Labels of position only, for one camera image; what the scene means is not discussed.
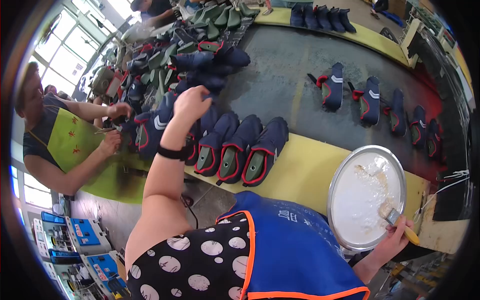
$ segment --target black wristband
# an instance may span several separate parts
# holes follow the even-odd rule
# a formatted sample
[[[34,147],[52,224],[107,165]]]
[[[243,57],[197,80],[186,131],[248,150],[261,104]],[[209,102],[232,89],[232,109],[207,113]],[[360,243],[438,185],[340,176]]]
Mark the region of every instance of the black wristband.
[[[163,157],[170,158],[170,159],[179,159],[180,161],[185,161],[188,159],[188,156],[192,153],[192,144],[187,143],[179,151],[165,149],[162,146],[158,145],[157,153]]]

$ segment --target worker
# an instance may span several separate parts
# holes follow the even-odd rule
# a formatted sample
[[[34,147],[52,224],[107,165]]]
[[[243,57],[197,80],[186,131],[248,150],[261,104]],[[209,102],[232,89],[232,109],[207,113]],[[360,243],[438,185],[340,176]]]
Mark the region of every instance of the worker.
[[[57,88],[56,88],[54,85],[51,85],[51,84],[47,85],[47,86],[45,87],[45,89],[43,90],[43,94],[44,94],[44,95],[46,95],[46,94],[48,94],[48,93],[52,93],[52,94],[54,94],[55,96],[58,96],[59,98],[62,98],[62,99],[64,99],[64,100],[74,101],[74,100],[72,99],[72,97],[70,97],[67,93],[65,93],[65,92],[63,92],[63,91],[59,91],[59,92],[57,93]]]
[[[272,7],[285,7],[292,8],[295,4],[299,4],[301,7],[311,7],[313,10],[313,1],[304,0],[304,1],[285,1],[285,0],[270,0],[270,5]]]
[[[53,93],[43,95],[38,64],[29,63],[15,102],[15,111],[25,120],[25,167],[40,183],[59,193],[75,195],[88,187],[90,193],[114,198],[114,179],[104,174],[111,169],[103,164],[108,162],[111,167],[109,158],[119,149],[122,136],[117,130],[95,134],[99,128],[87,121],[130,116],[131,110],[126,103],[105,107],[64,100]]]
[[[130,8],[140,12],[142,21],[148,27],[162,27],[177,19],[169,0],[133,0]]]
[[[350,267],[326,220],[296,203],[236,194],[218,223],[192,229],[180,200],[185,135],[211,105],[203,86],[174,104],[144,187],[142,215],[127,241],[125,267],[133,300],[367,299],[366,285],[407,244],[397,228]]]
[[[376,19],[380,19],[377,13],[386,11],[388,9],[388,0],[378,0],[370,11],[370,14]]]

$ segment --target orange apron trim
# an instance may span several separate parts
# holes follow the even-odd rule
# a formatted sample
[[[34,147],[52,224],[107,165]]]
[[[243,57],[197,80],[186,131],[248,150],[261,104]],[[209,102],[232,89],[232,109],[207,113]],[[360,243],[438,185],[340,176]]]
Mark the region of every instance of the orange apron trim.
[[[248,285],[250,284],[250,279],[252,277],[253,261],[255,259],[255,224],[253,223],[252,215],[247,210],[237,211],[233,214],[230,214],[230,215],[227,215],[227,216],[223,217],[222,219],[228,218],[230,216],[238,215],[240,213],[244,213],[247,216],[248,230],[250,232],[250,252],[248,254],[247,269],[246,269],[246,272],[245,272],[245,281],[243,282],[243,287],[241,289],[241,295],[240,295],[240,299],[242,299],[243,296],[245,295],[245,292],[248,288]]]
[[[314,295],[307,295],[304,293],[298,292],[253,292],[248,293],[248,299],[263,299],[263,298],[298,298],[298,299],[306,299],[306,300],[334,300],[341,297],[350,296],[356,293],[365,292],[365,296],[363,296],[363,300],[367,300],[370,296],[370,290],[368,287],[358,287],[349,289],[340,293],[326,295],[326,296],[314,296]]]

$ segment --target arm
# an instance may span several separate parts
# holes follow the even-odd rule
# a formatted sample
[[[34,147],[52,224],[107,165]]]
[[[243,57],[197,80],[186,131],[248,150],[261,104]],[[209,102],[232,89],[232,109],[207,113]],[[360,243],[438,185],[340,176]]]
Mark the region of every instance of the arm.
[[[203,95],[209,92],[197,86],[183,92],[174,105],[173,119],[162,135],[160,145],[169,150],[180,150],[193,123],[212,103]],[[156,244],[192,227],[187,222],[186,210],[180,200],[183,188],[185,163],[157,154],[148,172],[144,187],[142,215],[133,229],[125,247],[125,267]]]
[[[155,24],[158,21],[160,21],[162,19],[165,19],[167,17],[170,17],[171,15],[173,15],[173,9],[168,9],[168,10],[164,11],[163,13],[159,14],[158,16],[151,17],[148,20],[146,20],[145,25],[148,26],[148,27],[155,27]]]
[[[398,227],[387,226],[388,235],[383,239],[375,249],[365,258],[360,260],[353,266],[353,272],[360,278],[365,285],[377,274],[378,270],[394,258],[408,244],[408,239],[403,235],[405,226],[413,229],[413,221],[408,220],[405,216],[401,216]]]
[[[101,97],[96,97],[96,98],[93,100],[93,104],[102,106],[102,98],[101,98]],[[94,124],[96,127],[98,127],[98,128],[103,128],[103,120],[102,120],[102,118],[96,118],[96,119],[93,121],[93,124]]]
[[[127,115],[128,117],[130,117],[130,114],[132,112],[132,108],[130,107],[130,105],[124,102],[117,103],[112,106],[101,106],[88,102],[63,100],[62,98],[58,97],[57,99],[65,103],[71,113],[77,115],[85,121],[90,121],[102,117],[110,117],[114,119],[123,115]]]
[[[75,195],[95,175],[98,167],[115,153],[120,143],[121,134],[118,131],[108,132],[97,149],[67,173],[36,155],[25,155],[24,163],[28,172],[43,185],[65,195]]]

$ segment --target floor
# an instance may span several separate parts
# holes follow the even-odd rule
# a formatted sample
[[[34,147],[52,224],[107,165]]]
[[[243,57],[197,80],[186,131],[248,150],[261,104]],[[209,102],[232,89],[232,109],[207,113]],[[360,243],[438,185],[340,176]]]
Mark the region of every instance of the floor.
[[[383,27],[389,27],[397,37],[401,36],[401,28],[398,25],[383,15],[380,15],[380,20],[374,19],[369,14],[369,5],[361,0],[323,0],[315,1],[315,4],[350,8],[349,18],[352,22],[375,32],[380,32]],[[346,149],[356,148],[359,144],[385,143],[385,141],[377,140],[376,136],[380,132],[382,135],[390,136],[388,126],[383,124],[375,129],[362,127],[358,120],[359,117],[353,113],[354,109],[357,109],[356,103],[344,101],[344,105],[338,113],[322,110],[316,100],[320,95],[319,91],[306,79],[305,74],[311,72],[315,76],[319,76],[333,63],[341,60],[345,65],[344,77],[353,84],[361,84],[370,74],[384,74],[385,80],[381,90],[386,95],[391,94],[399,81],[415,86],[415,83],[409,79],[409,74],[402,70],[399,71],[391,61],[364,47],[321,34],[299,34],[295,30],[282,28],[282,39],[288,40],[289,43],[278,47],[279,40],[276,39],[276,36],[278,37],[280,31],[274,26],[266,27],[263,29],[252,28],[247,32],[243,46],[250,54],[252,64],[242,72],[233,75],[232,77],[236,76],[235,79],[229,80],[230,84],[233,81],[242,82],[242,84],[237,86],[236,92],[227,87],[222,98],[226,97],[229,101],[224,105],[236,111],[240,118],[255,112],[264,123],[274,116],[284,116],[289,121],[293,132]],[[299,48],[292,45],[307,45],[307,47]],[[275,60],[274,57],[283,57],[287,60]],[[271,86],[272,83],[276,85],[275,89]],[[296,104],[298,105],[296,111],[298,115],[292,122],[292,98],[297,88],[300,89],[302,96]],[[328,134],[332,130],[329,128],[331,124],[344,122],[348,126],[338,127],[337,134],[334,134],[335,137]],[[325,128],[325,130],[312,130],[312,128]],[[418,168],[419,172],[426,168],[422,158],[418,159],[417,164],[411,163],[415,162],[411,160],[415,154],[411,152],[410,148],[404,147],[403,142],[388,139],[387,143],[389,143],[388,146],[399,149],[396,154],[402,164],[409,166],[408,168]],[[231,193],[202,181],[186,184],[184,194],[194,199],[192,210],[198,217],[200,228],[214,224],[216,217],[228,211],[234,204],[234,197]],[[141,215],[141,206],[78,192],[76,200],[72,202],[71,211],[72,217],[99,218],[103,230],[108,231],[112,247],[119,251],[125,247],[129,234]],[[190,224],[195,227],[193,215],[187,212],[187,216]],[[380,288],[386,275],[378,274],[377,276],[380,278],[372,281],[372,291]]]

